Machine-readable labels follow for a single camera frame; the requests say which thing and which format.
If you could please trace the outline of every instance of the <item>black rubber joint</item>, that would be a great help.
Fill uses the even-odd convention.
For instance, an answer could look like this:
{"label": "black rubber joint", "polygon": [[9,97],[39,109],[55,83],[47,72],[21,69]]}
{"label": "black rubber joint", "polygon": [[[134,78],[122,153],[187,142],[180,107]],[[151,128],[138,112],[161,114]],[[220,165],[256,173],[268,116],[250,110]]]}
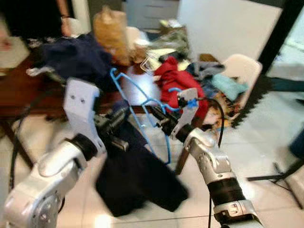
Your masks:
{"label": "black rubber joint", "polygon": [[82,134],[77,134],[73,139],[66,139],[66,141],[79,147],[79,149],[84,154],[86,161],[91,160],[91,158],[93,158],[97,154],[97,148],[95,147],[95,145],[92,143],[91,140],[89,140]]}
{"label": "black rubber joint", "polygon": [[245,200],[243,191],[235,178],[212,182],[208,184],[208,189],[215,206]]}
{"label": "black rubber joint", "polygon": [[175,137],[183,143],[185,142],[190,132],[192,132],[193,130],[193,126],[191,126],[190,124],[186,124],[179,130],[179,132],[177,132]]}

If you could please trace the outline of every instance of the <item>teal cloth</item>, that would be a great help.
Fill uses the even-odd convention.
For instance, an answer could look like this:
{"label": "teal cloth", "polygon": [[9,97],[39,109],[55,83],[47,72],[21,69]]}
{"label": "teal cloth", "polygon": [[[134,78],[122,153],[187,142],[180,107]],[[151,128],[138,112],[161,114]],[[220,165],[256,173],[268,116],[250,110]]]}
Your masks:
{"label": "teal cloth", "polygon": [[214,87],[225,94],[230,101],[235,101],[240,93],[247,91],[249,88],[247,83],[237,83],[232,78],[222,74],[214,75],[211,83]]}

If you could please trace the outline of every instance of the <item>clothing pile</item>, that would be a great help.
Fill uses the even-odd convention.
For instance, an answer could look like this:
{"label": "clothing pile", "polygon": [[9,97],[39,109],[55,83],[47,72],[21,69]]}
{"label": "clothing pile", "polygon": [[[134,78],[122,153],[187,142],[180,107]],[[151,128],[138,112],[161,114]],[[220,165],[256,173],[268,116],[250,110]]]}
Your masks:
{"label": "clothing pile", "polygon": [[[181,90],[188,88],[197,88],[198,97],[204,97],[204,92],[200,84],[194,80],[193,76],[187,71],[178,70],[178,61],[170,56],[155,72],[155,76],[161,76],[156,84],[161,88],[161,101],[167,103],[173,108],[178,108],[177,91],[169,92],[171,88],[179,88]],[[199,102],[199,109],[196,116],[204,119],[208,111],[207,101]]]}
{"label": "clothing pile", "polygon": [[185,70],[190,64],[187,59],[190,53],[186,29],[169,32],[150,43],[150,50],[146,52],[146,60],[141,68],[146,72],[155,71],[169,56],[174,56],[178,61],[178,69]]}
{"label": "clothing pile", "polygon": [[248,90],[247,84],[239,84],[237,76],[229,78],[221,74],[225,66],[218,62],[196,62],[188,65],[186,71],[200,83],[207,98],[216,99],[222,106],[225,117],[232,118],[240,112],[239,100]]}
{"label": "clothing pile", "polygon": [[116,90],[110,77],[111,54],[104,51],[91,33],[44,44],[41,54],[42,60],[27,70],[30,76],[50,71],[63,81],[75,77],[95,83],[103,91]]}

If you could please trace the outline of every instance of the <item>person's hand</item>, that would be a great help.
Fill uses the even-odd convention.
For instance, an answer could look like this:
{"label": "person's hand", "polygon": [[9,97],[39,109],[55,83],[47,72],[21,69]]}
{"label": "person's hand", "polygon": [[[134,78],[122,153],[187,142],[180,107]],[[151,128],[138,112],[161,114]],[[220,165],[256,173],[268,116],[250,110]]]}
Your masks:
{"label": "person's hand", "polygon": [[0,51],[8,51],[11,48],[9,37],[4,31],[0,30]]}
{"label": "person's hand", "polygon": [[62,19],[61,32],[62,35],[65,37],[70,37],[72,35],[71,26],[68,18]]}

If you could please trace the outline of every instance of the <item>white cabinet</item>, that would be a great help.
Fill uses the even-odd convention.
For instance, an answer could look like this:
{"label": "white cabinet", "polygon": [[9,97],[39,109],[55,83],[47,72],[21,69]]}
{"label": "white cabinet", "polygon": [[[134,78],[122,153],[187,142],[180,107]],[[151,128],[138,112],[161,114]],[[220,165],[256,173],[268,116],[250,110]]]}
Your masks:
{"label": "white cabinet", "polygon": [[158,29],[160,19],[176,18],[178,0],[127,0],[128,26]]}

